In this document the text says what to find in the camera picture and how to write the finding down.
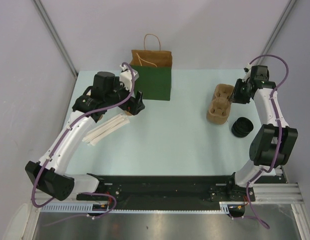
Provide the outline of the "brown paper coffee cup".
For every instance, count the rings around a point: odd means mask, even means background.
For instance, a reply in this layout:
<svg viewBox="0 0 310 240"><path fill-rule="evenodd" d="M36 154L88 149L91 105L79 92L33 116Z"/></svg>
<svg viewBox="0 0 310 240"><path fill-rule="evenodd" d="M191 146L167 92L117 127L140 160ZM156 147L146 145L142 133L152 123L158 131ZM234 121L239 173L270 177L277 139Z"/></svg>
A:
<svg viewBox="0 0 310 240"><path fill-rule="evenodd" d="M124 111L124 113L125 113L126 115L128 115L128 116L134 116L134 115L135 115L134 113L131 113L131 112L129 112L129 111Z"/></svg>

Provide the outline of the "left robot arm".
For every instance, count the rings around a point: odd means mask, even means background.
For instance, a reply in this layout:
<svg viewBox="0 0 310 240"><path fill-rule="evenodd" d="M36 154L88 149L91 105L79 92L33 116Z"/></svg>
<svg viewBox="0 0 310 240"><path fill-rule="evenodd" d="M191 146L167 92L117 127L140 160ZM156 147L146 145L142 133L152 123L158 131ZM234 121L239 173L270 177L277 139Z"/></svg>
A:
<svg viewBox="0 0 310 240"><path fill-rule="evenodd" d="M37 161L29 161L25 171L33 184L32 194L40 190L52 199L65 200L70 194L88 193L95 200L105 194L101 179L92 174L66 175L68 164L89 129L115 107L135 116L145 108L143 94L134 93L136 70L124 68L119 76L99 71L93 84L79 96L57 139Z"/></svg>

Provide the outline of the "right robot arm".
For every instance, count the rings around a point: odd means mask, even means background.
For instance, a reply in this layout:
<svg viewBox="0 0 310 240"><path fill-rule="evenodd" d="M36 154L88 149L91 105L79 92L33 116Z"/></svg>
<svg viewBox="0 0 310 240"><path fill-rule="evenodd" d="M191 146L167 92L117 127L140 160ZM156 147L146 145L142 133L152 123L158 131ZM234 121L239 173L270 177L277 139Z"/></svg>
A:
<svg viewBox="0 0 310 240"><path fill-rule="evenodd" d="M264 65L248 64L244 78L236 81L231 94L232 103L254 101L261 127L249 148L249 160L233 173L226 196L236 201L243 196L243 188L251 187L262 175L288 162L298 137L298 131L289 127L277 100L277 85L269 81Z"/></svg>

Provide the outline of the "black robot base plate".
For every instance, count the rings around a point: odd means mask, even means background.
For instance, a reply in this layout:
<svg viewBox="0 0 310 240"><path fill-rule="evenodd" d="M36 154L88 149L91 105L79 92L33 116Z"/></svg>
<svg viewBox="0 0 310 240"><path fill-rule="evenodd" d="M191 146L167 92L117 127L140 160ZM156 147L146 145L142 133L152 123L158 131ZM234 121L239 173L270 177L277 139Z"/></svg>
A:
<svg viewBox="0 0 310 240"><path fill-rule="evenodd" d="M78 194L78 201L106 201L110 194L116 210L212 211L220 202L255 200L252 187L235 184L234 175L124 176L99 175L96 195Z"/></svg>

